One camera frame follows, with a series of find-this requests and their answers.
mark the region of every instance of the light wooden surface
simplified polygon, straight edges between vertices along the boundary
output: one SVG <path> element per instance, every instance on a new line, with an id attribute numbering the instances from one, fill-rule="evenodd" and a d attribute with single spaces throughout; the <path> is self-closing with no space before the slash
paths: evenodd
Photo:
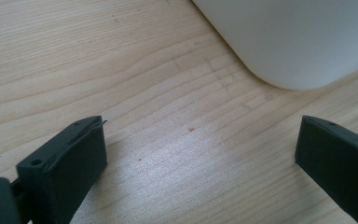
<path id="1" fill-rule="evenodd" d="M 98 114 L 109 165 L 72 223 L 354 223 L 294 152 L 303 114 L 358 133 L 358 73 L 274 88 L 187 0 L 0 0 L 0 176 Z"/>

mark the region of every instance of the wooden table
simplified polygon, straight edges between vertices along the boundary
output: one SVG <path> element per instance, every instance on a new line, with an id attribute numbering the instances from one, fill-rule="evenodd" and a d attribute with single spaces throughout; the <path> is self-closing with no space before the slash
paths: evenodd
<path id="1" fill-rule="evenodd" d="M 0 0 L 0 176 L 99 114 L 109 164 L 72 223 L 354 223 L 294 152 L 304 114 L 358 133 L 358 72 L 270 86 L 188 0 Z"/>

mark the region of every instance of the wooden tabletop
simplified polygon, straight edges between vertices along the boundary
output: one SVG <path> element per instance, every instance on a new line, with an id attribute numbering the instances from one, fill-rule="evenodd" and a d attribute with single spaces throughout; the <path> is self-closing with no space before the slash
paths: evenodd
<path id="1" fill-rule="evenodd" d="M 107 120 L 108 166 L 72 223 L 354 223 L 295 164 L 305 114 L 358 133 L 358 72 L 275 88 L 188 0 L 0 0 L 0 176 Z"/>

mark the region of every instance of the screw hole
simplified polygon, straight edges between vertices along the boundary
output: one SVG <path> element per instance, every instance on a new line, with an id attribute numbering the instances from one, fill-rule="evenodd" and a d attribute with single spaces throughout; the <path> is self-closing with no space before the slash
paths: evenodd
<path id="1" fill-rule="evenodd" d="M 39 165 L 40 163 L 42 163 L 41 160 L 33 160 L 33 161 L 31 161 L 31 165 Z"/>

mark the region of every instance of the white plastic device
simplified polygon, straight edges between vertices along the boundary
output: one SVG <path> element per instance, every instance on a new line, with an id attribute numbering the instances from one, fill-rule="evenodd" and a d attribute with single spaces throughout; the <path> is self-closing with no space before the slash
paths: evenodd
<path id="1" fill-rule="evenodd" d="M 358 1 L 193 0 L 246 66 L 292 90 L 358 70 Z"/>

